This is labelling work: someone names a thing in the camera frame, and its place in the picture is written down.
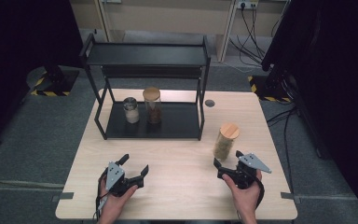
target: yellow and black hazard tape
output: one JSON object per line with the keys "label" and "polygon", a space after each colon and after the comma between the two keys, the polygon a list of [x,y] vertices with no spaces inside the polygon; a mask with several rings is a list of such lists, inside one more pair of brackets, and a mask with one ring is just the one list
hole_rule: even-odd
{"label": "yellow and black hazard tape", "polygon": [[46,90],[40,90],[42,86],[46,84],[51,85],[50,81],[47,80],[47,73],[45,72],[41,78],[39,78],[34,85],[34,90],[31,92],[31,95],[43,95],[43,96],[67,96],[69,95],[69,91],[57,91],[57,90],[49,90],[53,89],[51,87],[47,88]]}
{"label": "yellow and black hazard tape", "polygon": [[248,77],[249,84],[251,86],[251,90],[254,94],[256,94],[259,98],[259,100],[262,101],[277,101],[277,102],[291,102],[289,97],[277,97],[269,95],[266,92],[262,92],[260,89],[257,88],[257,85],[255,83],[255,79],[252,76]]}

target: glass jar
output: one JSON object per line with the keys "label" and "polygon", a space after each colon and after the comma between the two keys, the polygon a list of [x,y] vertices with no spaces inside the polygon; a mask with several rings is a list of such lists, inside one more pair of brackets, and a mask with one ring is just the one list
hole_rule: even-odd
{"label": "glass jar", "polygon": [[144,90],[145,108],[147,112],[147,121],[149,123],[161,122],[161,99],[159,89],[149,87]]}
{"label": "glass jar", "polygon": [[136,123],[139,120],[138,104],[135,98],[127,97],[123,101],[124,112],[126,113],[126,119],[129,123]]}

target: jar lid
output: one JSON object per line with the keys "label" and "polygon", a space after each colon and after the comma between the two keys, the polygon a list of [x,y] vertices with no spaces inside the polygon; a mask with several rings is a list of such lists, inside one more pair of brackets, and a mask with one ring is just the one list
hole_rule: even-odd
{"label": "jar lid", "polygon": [[159,98],[159,89],[149,87],[144,90],[144,98],[148,101],[155,101]]}
{"label": "jar lid", "polygon": [[133,110],[136,109],[136,107],[138,106],[138,104],[136,103],[136,99],[133,97],[127,97],[126,99],[124,99],[123,105],[124,109],[126,110]]}
{"label": "jar lid", "polygon": [[240,128],[234,123],[224,123],[220,127],[220,133],[229,139],[235,139],[240,135]]}

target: wooden table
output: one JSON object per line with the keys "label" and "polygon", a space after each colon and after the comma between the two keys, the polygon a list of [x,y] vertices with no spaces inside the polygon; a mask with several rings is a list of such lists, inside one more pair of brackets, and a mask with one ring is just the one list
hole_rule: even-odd
{"label": "wooden table", "polygon": [[[140,90],[113,90],[117,100],[128,96],[143,99]],[[162,101],[191,101],[193,91],[161,91]],[[129,153],[122,166],[126,177],[140,174],[149,165],[145,186],[138,189],[125,206],[122,219],[180,220],[237,219],[231,192],[217,178],[213,166],[213,146],[224,122],[234,122],[240,129],[228,159],[222,165],[234,169],[235,151],[253,152],[271,170],[263,173],[266,193],[256,210],[257,219],[294,219],[297,211],[292,200],[283,199],[289,192],[269,128],[260,103],[250,92],[206,91],[205,100],[215,106],[204,107],[205,126],[201,140],[118,139],[103,140],[93,118],[95,103],[80,142],[63,193],[73,192],[73,199],[61,199],[56,216],[64,219],[91,219],[95,212],[97,179],[110,161]],[[106,97],[101,121],[107,123],[112,102]]]}

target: black curtain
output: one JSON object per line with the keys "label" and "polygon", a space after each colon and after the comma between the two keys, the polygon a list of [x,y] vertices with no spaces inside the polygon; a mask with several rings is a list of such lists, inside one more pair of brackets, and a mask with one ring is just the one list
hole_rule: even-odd
{"label": "black curtain", "polygon": [[358,197],[358,1],[292,0],[286,15],[263,61],[274,64],[268,79],[295,78],[303,109]]}
{"label": "black curtain", "polygon": [[82,40],[69,1],[0,1],[0,132],[47,64],[81,67]]}

